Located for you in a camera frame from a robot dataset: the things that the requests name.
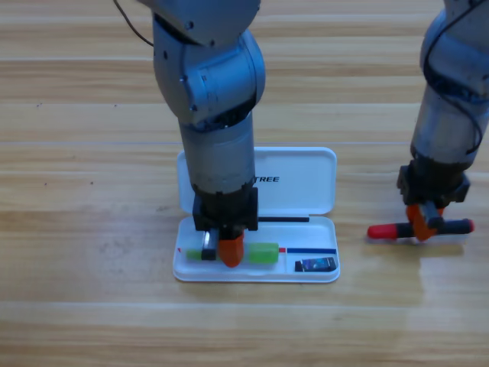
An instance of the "green block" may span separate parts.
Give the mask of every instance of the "green block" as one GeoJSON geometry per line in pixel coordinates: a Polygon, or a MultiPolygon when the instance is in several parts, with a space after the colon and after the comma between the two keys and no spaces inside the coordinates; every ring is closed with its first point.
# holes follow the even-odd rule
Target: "green block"
{"type": "Polygon", "coordinates": [[[186,250],[186,258],[189,260],[202,260],[202,252],[199,250],[186,250]]]}
{"type": "Polygon", "coordinates": [[[275,264],[278,261],[278,243],[248,243],[248,259],[252,264],[275,264]]]}

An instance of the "gray robot arm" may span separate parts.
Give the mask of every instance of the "gray robot arm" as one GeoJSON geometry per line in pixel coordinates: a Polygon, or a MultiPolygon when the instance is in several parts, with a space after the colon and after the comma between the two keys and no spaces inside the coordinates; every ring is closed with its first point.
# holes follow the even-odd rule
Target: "gray robot arm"
{"type": "Polygon", "coordinates": [[[180,125],[197,230],[256,230],[251,110],[265,66],[248,26],[260,1],[138,1],[153,12],[154,72],[180,125]]]}
{"type": "Polygon", "coordinates": [[[418,206],[427,239],[443,225],[436,210],[462,202],[489,120],[489,1],[445,0],[426,32],[421,67],[426,89],[411,141],[413,160],[398,187],[407,206],[418,206]]]}

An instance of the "black cable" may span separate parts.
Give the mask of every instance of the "black cable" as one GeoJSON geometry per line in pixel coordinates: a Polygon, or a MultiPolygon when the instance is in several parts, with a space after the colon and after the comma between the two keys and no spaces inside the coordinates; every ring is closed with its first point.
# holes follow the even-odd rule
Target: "black cable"
{"type": "Polygon", "coordinates": [[[460,22],[460,20],[462,20],[463,18],[465,18],[468,14],[470,14],[471,12],[473,12],[476,8],[478,8],[479,6],[481,6],[482,4],[484,4],[487,0],[480,0],[478,3],[474,4],[474,2],[469,2],[471,4],[471,7],[468,8],[467,10],[465,10],[463,13],[461,13],[456,19],[454,19],[450,24],[447,24],[438,34],[438,36],[436,36],[435,40],[429,45],[429,48],[428,48],[428,51],[426,52],[426,56],[425,56],[425,62],[423,64],[423,73],[425,75],[425,78],[426,78],[426,82],[429,84],[429,86],[431,86],[433,88],[433,90],[435,90],[435,92],[438,93],[438,95],[440,96],[440,98],[442,98],[445,102],[447,102],[449,105],[451,105],[452,107],[455,107],[458,111],[460,111],[461,113],[463,113],[465,116],[467,116],[467,118],[471,121],[472,125],[474,126],[474,129],[475,131],[477,132],[477,134],[479,135],[479,140],[478,142],[475,142],[474,141],[474,146],[472,148],[470,148],[468,151],[467,151],[467,154],[471,154],[471,153],[474,153],[476,150],[479,149],[479,147],[481,146],[482,144],[482,130],[481,130],[481,126],[478,124],[477,122],[477,119],[470,113],[470,111],[468,111],[467,109],[465,109],[464,107],[462,107],[460,105],[460,103],[456,102],[456,101],[452,101],[450,100],[448,97],[447,97],[447,94],[446,93],[443,93],[440,88],[435,85],[435,81],[434,79],[436,78],[434,76],[434,71],[433,69],[431,68],[431,66],[429,65],[429,56],[431,55],[433,49],[435,48],[436,44],[438,43],[440,37],[446,32],[448,31],[451,27],[453,27],[454,25],[456,25],[457,23],[460,22]]]}
{"type": "Polygon", "coordinates": [[[115,6],[117,6],[117,9],[119,9],[119,11],[121,12],[122,16],[124,17],[126,23],[128,24],[129,28],[132,29],[132,31],[134,33],[136,33],[136,35],[142,39],[144,42],[146,42],[147,44],[149,44],[150,46],[154,47],[154,45],[147,40],[147,38],[145,38],[141,33],[138,32],[138,30],[136,28],[134,28],[134,25],[132,25],[131,21],[129,20],[128,16],[125,14],[125,11],[124,9],[121,7],[121,5],[119,4],[119,1],[118,0],[113,0],[114,1],[114,4],[115,6]]]}

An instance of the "wood grain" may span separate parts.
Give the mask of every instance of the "wood grain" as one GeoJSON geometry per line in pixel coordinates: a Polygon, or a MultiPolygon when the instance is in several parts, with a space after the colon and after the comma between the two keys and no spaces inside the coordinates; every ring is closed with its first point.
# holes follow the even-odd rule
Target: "wood grain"
{"type": "MultiPolygon", "coordinates": [[[[121,0],[151,37],[151,17],[121,0]]],[[[447,217],[470,236],[374,244],[441,0],[264,0],[257,145],[338,155],[334,284],[186,284],[176,119],[111,1],[0,0],[0,366],[489,365],[489,145],[447,217]]]]}

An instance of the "white case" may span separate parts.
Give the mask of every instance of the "white case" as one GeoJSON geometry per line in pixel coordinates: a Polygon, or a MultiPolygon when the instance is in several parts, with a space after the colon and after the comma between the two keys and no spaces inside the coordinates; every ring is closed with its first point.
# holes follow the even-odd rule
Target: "white case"
{"type": "MultiPolygon", "coordinates": [[[[189,248],[202,248],[202,232],[193,218],[185,218],[176,238],[173,274],[181,281],[298,282],[329,283],[340,275],[335,225],[324,216],[335,204],[336,155],[328,148],[255,148],[258,177],[258,215],[260,217],[304,217],[308,222],[260,222],[258,231],[245,231],[248,242],[278,242],[281,248],[306,253],[280,253],[273,265],[253,265],[243,261],[227,268],[220,261],[192,261],[189,248]],[[310,258],[333,257],[336,270],[330,272],[295,271],[295,262],[310,258]]],[[[177,158],[180,207],[193,209],[194,192],[190,186],[185,153],[177,158]]]]}

